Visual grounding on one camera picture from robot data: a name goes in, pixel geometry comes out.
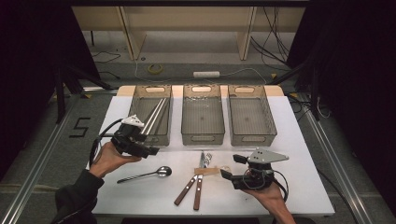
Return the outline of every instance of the spoon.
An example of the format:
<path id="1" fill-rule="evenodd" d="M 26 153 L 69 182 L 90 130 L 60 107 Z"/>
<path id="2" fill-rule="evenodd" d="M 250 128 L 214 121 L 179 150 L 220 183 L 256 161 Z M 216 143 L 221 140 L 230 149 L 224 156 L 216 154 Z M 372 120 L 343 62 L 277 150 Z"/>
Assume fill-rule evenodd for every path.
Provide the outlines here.
<path id="1" fill-rule="evenodd" d="M 172 169 L 169 166 L 162 166 L 162 167 L 158 168 L 155 172 L 151 172 L 151 173 L 143 174 L 143 175 L 134 175 L 134 176 L 130 176 L 127 178 L 123 178 L 123 179 L 117 181 L 117 184 L 123 183 L 128 180 L 136 179 L 136 178 L 144 176 L 144 175 L 154 175 L 154 174 L 157 174 L 159 176 L 169 176 L 172 174 Z"/>

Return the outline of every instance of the fingers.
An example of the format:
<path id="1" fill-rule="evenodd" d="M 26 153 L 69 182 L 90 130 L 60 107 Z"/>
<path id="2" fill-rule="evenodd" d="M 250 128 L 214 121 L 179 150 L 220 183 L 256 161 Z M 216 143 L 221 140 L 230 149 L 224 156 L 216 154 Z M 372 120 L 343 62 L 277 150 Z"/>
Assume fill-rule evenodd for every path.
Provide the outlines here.
<path id="1" fill-rule="evenodd" d="M 103 147 L 109 147 L 109 148 L 114 148 L 116 149 L 116 147 L 114 146 L 114 144 L 112 142 L 106 142 Z"/>
<path id="2" fill-rule="evenodd" d="M 141 161 L 141 157 L 136 157 L 136 156 L 121 156 L 123 159 L 125 159 L 127 162 L 137 162 Z"/>
<path id="3" fill-rule="evenodd" d="M 244 191 L 246 194 L 250 194 L 253 197 L 256 197 L 260 194 L 259 191 L 253 189 L 241 189 L 241 190 Z"/>

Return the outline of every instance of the white table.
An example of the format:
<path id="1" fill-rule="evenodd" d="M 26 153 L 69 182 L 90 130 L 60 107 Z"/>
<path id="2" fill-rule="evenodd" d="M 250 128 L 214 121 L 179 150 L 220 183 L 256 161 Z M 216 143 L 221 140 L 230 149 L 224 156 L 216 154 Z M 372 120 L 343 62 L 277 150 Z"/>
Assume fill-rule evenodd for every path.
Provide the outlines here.
<path id="1" fill-rule="evenodd" d="M 254 147 L 232 147 L 230 144 L 226 98 L 222 98 L 225 121 L 224 143 L 215 147 L 183 146 L 181 140 L 182 98 L 175 97 L 173 103 L 171 143 L 162 147 L 156 156 L 148 156 L 140 162 L 122 166 L 105 177 L 105 184 L 99 189 L 95 214 L 123 217 L 257 217 L 268 215 L 252 196 L 233 189 L 229 180 L 217 175 L 204 177 L 201 206 L 192 209 L 196 183 L 179 206 L 174 200 L 193 176 L 193 168 L 198 167 L 201 150 L 210 151 L 213 159 L 209 167 L 227 165 L 234 175 L 242 175 L 248 168 L 233 161 L 233 154 L 249 156 Z M 288 180 L 290 195 L 287 207 L 294 215 L 330 216 L 334 214 L 329 197 L 320 181 L 315 165 L 309 154 L 296 118 L 285 96 L 269 96 L 277 129 L 277 136 L 266 149 L 288 155 L 288 161 L 272 163 L 275 170 Z M 132 97 L 113 97 L 102 130 L 116 119 L 128 115 Z M 119 125 L 109 130 L 113 133 Z M 156 175 L 117 184 L 117 180 L 155 171 L 167 165 L 173 170 L 168 177 Z M 285 185 L 282 177 L 276 178 Z"/>

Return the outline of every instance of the black fabric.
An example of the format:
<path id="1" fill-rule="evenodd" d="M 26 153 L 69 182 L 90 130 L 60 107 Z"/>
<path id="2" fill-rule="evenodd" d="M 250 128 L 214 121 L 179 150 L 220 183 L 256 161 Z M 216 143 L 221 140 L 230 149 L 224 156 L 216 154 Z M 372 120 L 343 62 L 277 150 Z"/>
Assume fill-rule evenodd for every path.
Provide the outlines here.
<path id="1" fill-rule="evenodd" d="M 83 170 L 74 185 L 62 187 L 56 191 L 55 202 L 58 214 L 52 223 L 57 223 L 80 211 L 62 223 L 96 224 L 92 209 L 96 206 L 98 190 L 104 184 L 103 179 L 92 175 L 88 170 Z"/>

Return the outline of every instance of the hand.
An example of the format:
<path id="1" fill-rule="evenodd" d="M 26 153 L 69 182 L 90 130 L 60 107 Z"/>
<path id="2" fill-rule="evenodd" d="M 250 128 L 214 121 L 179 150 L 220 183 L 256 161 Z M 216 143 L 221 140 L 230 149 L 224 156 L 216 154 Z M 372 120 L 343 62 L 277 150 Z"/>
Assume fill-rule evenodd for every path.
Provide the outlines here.
<path id="1" fill-rule="evenodd" d="M 105 177 L 106 174 L 117 170 L 125 163 L 142 160 L 142 158 L 136 156 L 122 156 L 111 142 L 107 142 L 102 146 L 97 158 L 99 160 L 92 164 L 90 173 L 99 178 Z"/>
<path id="2" fill-rule="evenodd" d="M 295 223 L 293 216 L 286 207 L 285 201 L 283 201 L 280 188 L 276 183 L 273 182 L 266 189 L 242 189 L 242 191 L 255 197 L 275 217 L 279 224 Z"/>

